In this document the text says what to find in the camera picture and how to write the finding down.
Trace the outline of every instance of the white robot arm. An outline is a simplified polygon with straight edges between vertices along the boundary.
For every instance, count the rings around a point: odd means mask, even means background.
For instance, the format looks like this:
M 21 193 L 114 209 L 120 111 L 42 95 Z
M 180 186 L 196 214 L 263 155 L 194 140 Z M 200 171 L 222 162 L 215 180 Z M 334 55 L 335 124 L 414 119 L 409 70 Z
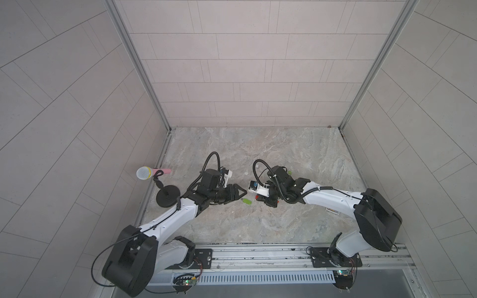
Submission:
M 175 205 L 153 221 L 140 227 L 128 226 L 118 237 L 111 254 L 103 267 L 102 275 L 131 297 L 137 296 L 148 284 L 155 272 L 178 264 L 188 268 L 194 261 L 195 244 L 184 237 L 176 237 L 164 242 L 183 224 L 194 219 L 202 211 L 213 205 L 227 204 L 241 199 L 247 191 L 237 184 L 228 185 L 232 172 L 220 167 L 207 169 L 212 152 L 206 160 L 200 176 L 189 186 L 180 198 L 171 200 L 170 194 L 157 195 L 159 205 L 167 202 Z M 264 163 L 270 178 L 266 183 L 259 180 L 255 172 L 257 162 Z M 256 193 L 256 199 L 266 205 L 277 207 L 279 199 L 287 203 L 321 205 L 342 212 L 358 222 L 358 227 L 339 233 L 326 253 L 318 253 L 333 266 L 347 267 L 348 258 L 365 249 L 375 247 L 382 251 L 392 250 L 394 239 L 401 225 L 401 218 L 387 201 L 375 190 L 364 193 L 348 192 L 321 186 L 305 178 L 294 180 L 281 166 L 270 168 L 263 160 L 253 164 L 256 181 L 251 181 L 249 191 Z

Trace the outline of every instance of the metal profile bar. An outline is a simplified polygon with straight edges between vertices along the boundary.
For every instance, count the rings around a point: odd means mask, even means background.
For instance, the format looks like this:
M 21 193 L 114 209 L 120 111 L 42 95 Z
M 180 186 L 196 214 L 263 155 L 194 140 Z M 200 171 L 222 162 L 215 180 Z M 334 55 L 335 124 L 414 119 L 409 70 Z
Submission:
M 401 31 L 403 30 L 407 21 L 413 14 L 414 7 L 416 6 L 418 2 L 419 0 L 407 0 L 406 3 L 404 4 L 403 9 L 401 10 L 401 13 L 397 17 L 396 22 L 394 22 L 394 25 L 391 28 L 391 31 L 386 37 L 386 40 L 384 41 L 384 44 L 381 47 L 381 50 L 379 51 L 378 56 L 376 57 L 373 64 L 371 65 L 371 68 L 369 69 L 363 83 L 360 86 L 360 89 L 358 90 L 358 92 L 356 93 L 356 96 L 351 102 L 350 108 L 346 112 L 346 115 L 343 117 L 343 120 L 341 121 L 339 125 L 339 129 L 341 132 L 348 124 L 352 114 L 358 107 L 361 99 L 366 94 L 366 91 L 368 90 L 369 86 L 371 85 L 374 78 L 376 77 L 376 74 L 378 73 L 379 69 L 384 63 L 384 60 L 386 59 L 392 47 L 396 43 L 396 40 L 399 37 L 399 34 L 401 34 Z
M 126 30 L 126 27 L 123 23 L 123 20 L 121 19 L 121 15 L 119 14 L 117 10 L 114 0 L 104 0 L 104 6 L 106 7 L 106 10 L 108 11 L 111 19 L 113 20 L 113 24 L 118 31 L 119 37 L 121 38 L 127 53 L 131 57 L 133 65 L 137 70 L 137 74 L 139 75 L 139 79 L 141 80 L 141 83 L 146 89 L 146 92 L 149 95 L 149 98 L 152 99 L 154 107 L 156 108 L 157 112 L 161 116 L 162 122 L 166 126 L 167 133 L 170 133 L 171 125 L 167 121 L 166 115 L 164 114 L 164 111 L 161 107 L 161 104 L 159 103 L 157 95 L 154 92 L 151 82 L 149 81 L 147 77 L 147 74 L 144 70 L 144 66 L 141 63 L 141 59 L 139 58 L 139 55 L 137 54 L 136 48 L 134 47 L 131 37 L 129 36 Z

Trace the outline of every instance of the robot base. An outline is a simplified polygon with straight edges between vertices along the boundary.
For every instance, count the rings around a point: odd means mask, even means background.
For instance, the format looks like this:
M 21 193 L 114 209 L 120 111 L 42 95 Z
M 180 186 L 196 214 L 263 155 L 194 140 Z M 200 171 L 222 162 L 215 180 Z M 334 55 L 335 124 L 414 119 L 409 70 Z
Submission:
M 316 253 L 312 253 L 311 262 L 313 263 L 313 268 L 323 268 L 323 267 L 332 267 L 333 264 L 331 263 L 331 256 L 326 252 L 328 247 L 314 247 L 313 251 Z M 340 262 L 339 265 L 341 267 L 351 267 L 352 259 L 354 261 L 354 267 L 361 267 L 363 263 L 361 262 L 361 258 L 359 254 L 356 254 L 352 257 L 342 257 L 343 261 Z

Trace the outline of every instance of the ventilation grille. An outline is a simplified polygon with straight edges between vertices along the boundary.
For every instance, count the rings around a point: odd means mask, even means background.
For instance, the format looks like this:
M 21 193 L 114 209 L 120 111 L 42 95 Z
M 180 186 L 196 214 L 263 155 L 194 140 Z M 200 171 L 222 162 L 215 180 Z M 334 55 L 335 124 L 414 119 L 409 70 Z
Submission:
M 333 271 L 204 272 L 198 285 L 330 284 Z

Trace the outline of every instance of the wall tile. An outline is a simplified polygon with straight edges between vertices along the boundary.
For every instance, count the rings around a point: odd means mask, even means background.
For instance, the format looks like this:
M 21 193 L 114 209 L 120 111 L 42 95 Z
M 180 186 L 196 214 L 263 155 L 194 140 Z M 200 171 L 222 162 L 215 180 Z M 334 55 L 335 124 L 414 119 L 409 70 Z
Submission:
M 129 94 L 132 96 L 132 100 L 134 102 L 138 102 L 141 96 L 144 94 L 145 89 L 143 84 L 141 83 L 141 80 L 139 79 L 139 76 L 137 75 L 136 70 L 131 72 L 125 79 L 124 79 L 124 85 L 126 85 L 127 90 L 129 91 Z
M 84 29 L 77 26 L 15 63 L 51 98 L 56 98 L 100 58 Z
M 393 204 L 394 207 L 398 207 L 400 204 L 406 202 L 411 198 L 411 194 L 409 193 L 408 190 L 404 190 L 402 193 L 398 194 L 391 200 L 391 204 Z
M 182 127 L 224 127 L 225 117 L 182 117 Z
M 126 171 L 131 177 L 135 178 L 136 171 L 145 165 L 144 161 L 151 149 L 153 141 L 154 139 L 149 133 L 146 130 L 143 130 L 139 140 L 137 140 L 136 146 L 127 160 L 126 165 L 124 166 L 124 171 Z
M 210 117 L 208 103 L 164 103 L 170 117 Z
M 372 63 L 372 60 L 335 60 L 327 82 L 361 83 Z
M 278 9 L 280 8 L 279 1 L 270 2 L 270 16 L 269 16 L 269 30 L 268 33 L 275 34 L 277 33 L 277 24 L 278 24 Z
M 132 33 L 194 33 L 187 1 L 122 0 Z
M 290 34 L 287 59 L 346 59 L 355 37 L 354 34 Z
M 431 228 L 462 217 L 456 205 L 411 147 L 395 158 L 392 164 Z
M 154 108 L 151 99 L 147 93 L 144 93 L 136 106 L 134 106 L 133 110 L 127 116 L 123 125 L 131 136 L 137 140 L 146 126 L 149 117 L 155 112 L 156 109 Z
M 156 83 L 204 81 L 199 60 L 147 60 L 147 65 Z
M 375 59 L 386 36 L 387 34 L 357 34 L 346 59 Z
M 397 110 L 399 110 L 401 108 L 401 106 L 403 105 L 403 103 L 405 103 L 405 101 L 410 98 L 406 92 L 403 92 L 401 93 L 401 95 L 399 96 L 399 98 L 397 99 L 397 101 L 391 106 L 391 108 L 389 109 L 389 111 L 387 112 L 388 116 L 390 118 L 392 118 Z
M 49 243 L 98 162 L 88 147 L 73 140 L 4 231 Z
M 217 117 L 261 116 L 262 103 L 215 103 Z
M 462 153 L 458 157 L 454 158 L 447 164 L 443 165 L 439 169 L 435 170 L 432 174 L 438 181 L 442 181 L 445 178 L 449 177 L 458 170 L 468 166 L 472 163 L 472 159 L 467 156 L 467 154 Z
M 0 197 L 23 204 L 88 120 L 67 92 L 51 103 L 0 151 Z
M 272 82 L 319 82 L 325 60 L 274 60 Z
M 381 182 L 379 182 L 378 177 L 376 176 L 376 173 L 373 170 L 373 167 L 371 167 L 371 164 L 369 161 L 367 161 L 360 169 L 361 175 L 363 176 L 363 179 L 366 182 L 366 186 L 372 189 L 377 190 L 385 199 L 387 199 L 387 194 L 384 191 L 383 186 L 381 185 Z
M 20 208 L 20 205 L 14 204 L 7 200 L 0 198 L 0 229 L 7 225 L 10 219 L 15 215 L 15 213 Z
M 204 33 L 268 33 L 268 1 L 198 1 Z
M 132 150 L 133 147 L 123 135 L 117 134 L 86 183 L 83 193 L 105 205 Z
M 300 83 L 295 100 L 298 102 L 337 102 L 346 83 Z
M 217 34 L 221 59 L 285 59 L 287 34 Z
M 399 132 L 391 119 L 389 119 L 388 115 L 386 115 L 381 109 L 378 103 L 375 102 L 371 105 L 368 113 L 364 116 L 364 120 L 386 155 L 404 140 L 403 135 Z
M 24 73 L 15 62 L 10 62 L 3 66 L 1 70 L 15 81 L 29 96 L 31 96 L 42 107 L 46 108 L 51 104 L 52 99 Z
M 319 102 L 314 115 L 323 117 L 343 117 L 349 106 L 350 103 Z
M 0 288 L 5 297 L 17 297 L 38 259 L 0 253 Z
M 119 178 L 111 194 L 111 199 L 104 207 L 98 224 L 84 248 L 84 253 L 96 256 L 110 245 L 132 191 L 133 188 Z
M 227 117 L 228 127 L 260 127 L 260 126 L 274 126 L 275 117 Z
M 131 61 L 131 57 L 129 57 L 129 54 L 126 52 L 126 48 L 124 47 L 124 44 L 119 45 L 116 48 L 116 52 L 118 52 L 119 57 L 121 57 L 121 61 L 126 67 L 127 72 L 128 73 L 132 72 L 134 70 L 134 65 L 133 65 L 133 62 Z
M 83 130 L 106 150 L 131 110 L 123 91 L 116 88 Z
M 71 273 L 70 279 L 66 284 L 61 297 L 62 298 L 83 298 L 93 285 L 91 271 L 88 268 L 76 266 Z
M 456 31 L 477 39 L 477 20 L 474 12 L 477 3 L 472 0 L 442 0 L 430 14 L 430 18 Z
M 186 83 L 191 102 L 232 102 L 234 87 L 232 83 Z
M 99 216 L 73 205 L 18 297 L 59 297 Z
M 208 65 L 212 82 L 263 82 L 265 77 L 265 60 L 209 60 Z
M 218 59 L 215 34 L 149 34 L 157 59 Z
M 393 161 L 396 157 L 399 156 L 407 147 L 409 143 L 406 139 L 403 139 L 396 148 L 394 148 L 387 156 L 390 161 Z
M 434 65 L 437 63 L 437 61 L 444 55 L 444 53 L 447 51 L 447 49 L 450 47 L 450 45 L 456 40 L 456 38 L 460 35 L 459 32 L 451 30 L 446 37 L 444 37 L 444 40 L 439 44 L 437 49 L 432 53 L 432 55 L 427 59 L 425 64 L 429 66 L 430 68 L 433 68 Z
M 157 98 L 162 103 L 184 101 L 177 83 L 152 83 Z
M 267 116 L 307 116 L 310 102 L 280 102 L 269 104 Z
M 276 117 L 275 126 L 314 127 L 320 125 L 321 117 Z
M 474 229 L 477 228 L 477 217 L 472 212 L 477 205 L 472 193 L 475 174 L 477 174 L 477 165 L 472 163 L 440 182 Z
M 282 1 L 277 33 L 336 33 L 346 2 Z
M 395 209 L 403 218 L 403 226 L 431 280 L 460 278 L 414 200 L 410 199 Z
M 397 40 L 403 49 L 425 63 L 450 29 L 418 13 L 413 13 Z
M 88 209 L 89 211 L 93 211 L 97 215 L 101 215 L 104 209 L 103 205 L 91 199 L 84 193 L 80 193 L 78 199 L 76 200 L 76 204 Z
M 140 59 L 157 59 L 147 33 L 130 34 L 134 47 Z
M 0 71 L 0 148 L 6 145 L 43 107 Z
M 21 9 L 28 15 L 30 20 L 35 24 L 38 30 L 41 31 L 43 36 L 50 40 L 56 36 L 48 23 L 45 21 L 40 12 L 36 9 L 30 0 L 17 0 L 17 3 L 21 6 Z
M 357 1 L 345 33 L 388 34 L 403 2 Z
M 462 276 L 470 293 L 475 296 L 477 294 L 477 285 L 475 283 L 475 276 L 472 274 L 472 268 L 477 266 L 477 261 L 475 258 L 462 256 L 473 255 L 472 248 L 477 245 L 477 234 L 475 231 L 470 231 L 442 239 L 440 242 Z
M 96 33 L 94 32 L 93 28 L 91 27 L 91 24 L 89 22 L 84 22 L 80 25 L 83 27 L 84 31 L 90 38 L 91 42 L 93 43 L 94 47 L 98 51 L 98 54 L 102 57 L 106 56 L 107 52 L 104 49 L 103 45 L 99 41 L 98 37 L 96 36 Z
M 401 87 L 382 69 L 379 70 L 368 91 L 386 113 L 403 93 Z
M 96 143 L 84 130 L 81 130 L 80 133 L 76 136 L 81 143 L 85 144 L 91 151 L 94 152 L 99 158 L 104 154 L 104 149 Z
M 344 137 L 346 139 L 346 142 L 348 143 L 349 147 L 351 148 L 351 153 L 353 154 L 354 160 L 356 162 L 356 165 L 359 168 L 361 168 L 367 161 L 368 158 L 364 154 L 363 149 L 361 148 L 361 145 L 358 142 L 358 139 L 354 135 L 354 132 L 351 128 L 351 126 L 347 125 L 345 126 L 344 130 Z
M 394 114 L 393 122 L 431 172 L 462 153 L 459 146 L 410 98 Z
M 5 232 L 0 233 L 0 252 L 24 257 L 41 258 L 48 243 L 20 237 Z
M 32 2 L 56 35 L 105 10 L 102 3 L 94 0 L 81 2 L 68 0 L 63 1 L 61 5 L 58 5 L 55 0 L 33 0 Z
M 394 198 L 406 189 L 377 139 L 369 144 L 364 153 L 389 198 Z
M 448 224 L 438 226 L 432 229 L 432 231 L 436 235 L 437 239 L 443 239 L 457 234 L 472 231 L 472 227 L 469 225 L 465 218 L 461 218 Z
M 336 33 L 344 33 L 346 27 L 348 26 L 348 22 L 350 21 L 350 16 L 353 12 L 354 5 L 356 1 L 347 1 L 346 6 L 344 7 L 343 14 L 341 15 L 340 24 L 338 25 L 338 29 Z
M 353 132 L 361 145 L 371 134 L 371 130 L 364 121 L 363 117 L 361 117 L 361 114 L 359 114 L 358 112 L 353 113 L 349 121 L 349 126 L 351 126 L 351 128 L 353 129 Z
M 444 79 L 477 101 L 477 41 L 459 35 L 432 68 Z
M 111 52 L 114 48 L 121 44 L 121 39 L 116 31 L 116 28 L 105 11 L 88 21 L 96 33 L 100 43 L 106 50 L 106 53 Z
M 4 1 L 0 11 L 0 66 L 39 46 L 46 38 L 15 1 Z
M 466 284 L 461 279 L 455 280 L 445 280 L 445 281 L 435 281 L 434 286 L 439 294 L 442 295 L 465 295 L 470 294 L 469 290 L 466 287 Z
M 126 76 L 127 70 L 119 54 L 112 51 L 82 75 L 68 91 L 92 116 Z
M 398 45 L 393 47 L 382 69 L 417 103 L 441 80 L 439 75 Z
M 240 83 L 243 102 L 287 102 L 291 83 Z

